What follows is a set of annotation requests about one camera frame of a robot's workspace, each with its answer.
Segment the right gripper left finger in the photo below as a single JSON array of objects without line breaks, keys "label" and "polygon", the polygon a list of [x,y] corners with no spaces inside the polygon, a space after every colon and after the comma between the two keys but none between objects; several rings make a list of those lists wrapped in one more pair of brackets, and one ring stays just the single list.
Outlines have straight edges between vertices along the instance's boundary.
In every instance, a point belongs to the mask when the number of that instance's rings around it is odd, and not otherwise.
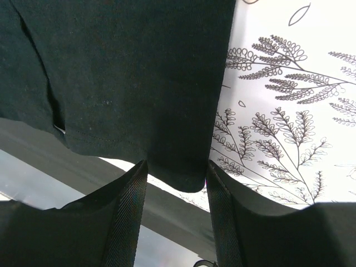
[{"label": "right gripper left finger", "polygon": [[133,266],[148,167],[128,172],[60,209],[1,202],[2,266]]}]

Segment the black t-shirt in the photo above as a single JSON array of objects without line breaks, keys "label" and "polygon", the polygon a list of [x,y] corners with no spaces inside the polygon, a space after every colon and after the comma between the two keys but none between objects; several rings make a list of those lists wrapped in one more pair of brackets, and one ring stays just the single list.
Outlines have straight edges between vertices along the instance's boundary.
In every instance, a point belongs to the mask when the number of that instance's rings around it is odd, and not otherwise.
[{"label": "black t-shirt", "polygon": [[198,192],[234,1],[2,1],[1,117]]}]

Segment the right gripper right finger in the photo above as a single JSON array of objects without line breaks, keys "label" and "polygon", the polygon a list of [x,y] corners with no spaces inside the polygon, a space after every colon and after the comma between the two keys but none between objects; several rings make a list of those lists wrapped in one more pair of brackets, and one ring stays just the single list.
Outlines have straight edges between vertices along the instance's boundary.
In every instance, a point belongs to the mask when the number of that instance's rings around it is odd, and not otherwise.
[{"label": "right gripper right finger", "polygon": [[354,266],[355,204],[302,210],[247,188],[211,162],[207,193],[219,266]]}]

